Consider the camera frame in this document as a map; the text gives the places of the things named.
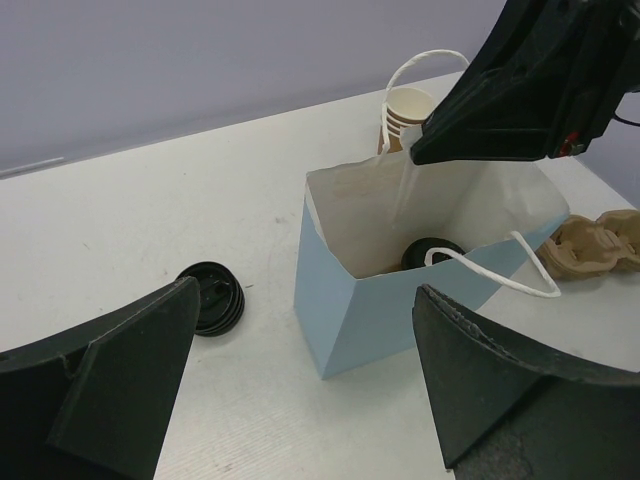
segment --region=black cable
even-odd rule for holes
[[[631,120],[627,120],[626,118],[622,118],[618,116],[617,113],[613,114],[613,119],[620,123],[624,123],[625,125],[631,125],[632,127],[640,127],[640,122],[632,122]]]

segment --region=white rope handle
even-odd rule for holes
[[[384,92],[384,101],[382,102],[382,118],[381,118],[383,143],[382,143],[382,153],[380,153],[378,158],[385,156],[389,152],[389,149],[391,148],[391,141],[389,139],[389,124],[387,122],[387,99],[389,98],[389,92],[398,81],[398,78],[400,78],[400,75],[406,72],[409,68],[413,67],[416,63],[420,62],[421,60],[424,60],[425,58],[429,58],[437,55],[447,55],[447,56],[453,55],[454,57],[457,57],[462,60],[462,63],[464,64],[465,68],[469,66],[469,60],[467,60],[467,57],[462,55],[460,52],[456,52],[455,50],[429,50],[427,52],[419,53],[414,57],[410,58],[404,63],[404,65],[402,65],[398,70],[396,70],[396,73],[394,73],[391,76],[391,80],[389,80],[389,83],[387,84],[387,88]]]
[[[462,263],[465,267],[467,267],[470,270],[473,270],[478,275],[482,275],[483,277],[493,280],[494,282],[499,283],[504,287],[508,287],[513,290],[517,290],[518,292],[526,293],[527,295],[532,295],[534,297],[541,297],[541,298],[559,297],[560,289],[558,288],[558,285],[556,285],[556,282],[553,281],[553,278],[551,278],[549,273],[545,270],[544,266],[536,256],[533,249],[529,246],[527,241],[524,239],[524,237],[520,234],[520,232],[515,232],[515,231],[511,232],[511,236],[515,238],[520,245],[522,245],[522,248],[525,249],[525,251],[527,252],[527,255],[529,255],[529,258],[538,269],[538,272],[540,273],[540,275],[542,275],[542,278],[544,279],[544,281],[547,283],[547,285],[549,285],[549,287],[551,287],[551,292],[543,292],[541,290],[536,290],[535,288],[528,287],[521,283],[514,282],[509,278],[503,277],[502,275],[498,275],[497,273],[492,272],[491,270],[487,270],[486,268],[481,267],[477,263],[472,262],[468,258],[463,257],[458,252],[455,252],[449,248],[436,247],[436,248],[430,249],[427,252],[427,255],[425,256],[424,264],[426,266],[431,266],[433,264],[433,255],[435,253],[444,253],[450,256],[451,258],[455,258],[460,263]]]

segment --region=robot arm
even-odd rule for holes
[[[640,89],[640,0],[507,0],[422,126],[416,165],[584,152]]]

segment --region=black lid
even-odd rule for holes
[[[196,335],[217,337],[236,326],[244,311],[244,294],[236,277],[223,265],[202,262],[178,278],[194,277],[200,283],[200,316]]]
[[[444,238],[436,238],[436,237],[427,237],[421,238],[420,240],[416,240],[402,255],[402,269],[403,270],[412,270],[414,268],[422,268],[424,267],[424,257],[427,255],[427,252],[432,248],[449,248],[454,252],[458,252],[460,255],[464,255],[466,252],[462,250],[458,245],[449,240],[445,240]],[[444,262],[445,260],[449,260],[451,257],[444,253],[436,253],[433,256],[433,264]]]

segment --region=stack of paper cups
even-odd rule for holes
[[[383,121],[389,128],[391,148],[389,153],[402,150],[400,129],[420,125],[435,109],[436,102],[427,92],[412,87],[394,88],[387,97],[387,115]],[[378,140],[378,155],[382,153],[384,143],[382,126]]]

